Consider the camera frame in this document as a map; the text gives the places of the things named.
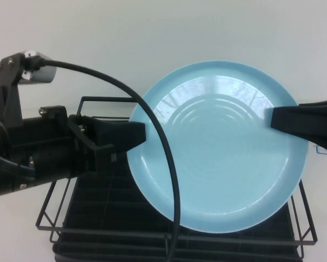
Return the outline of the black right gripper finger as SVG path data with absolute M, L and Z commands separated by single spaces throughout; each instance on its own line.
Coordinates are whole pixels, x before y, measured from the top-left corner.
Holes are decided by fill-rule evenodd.
M 305 108 L 327 107 L 327 100 L 320 101 L 320 102 L 312 102 L 312 103 L 301 103 L 301 104 L 299 104 L 299 106 L 305 107 Z
M 327 103 L 274 108 L 271 128 L 311 141 L 327 150 Z

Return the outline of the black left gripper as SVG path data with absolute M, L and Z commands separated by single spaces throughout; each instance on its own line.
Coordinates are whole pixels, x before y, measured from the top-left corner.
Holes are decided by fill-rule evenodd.
M 127 152 L 146 141 L 140 122 L 67 116 L 65 107 L 42 108 L 23 118 L 19 105 L 7 107 L 7 180 L 49 183 L 86 173 L 101 174 L 115 150 Z

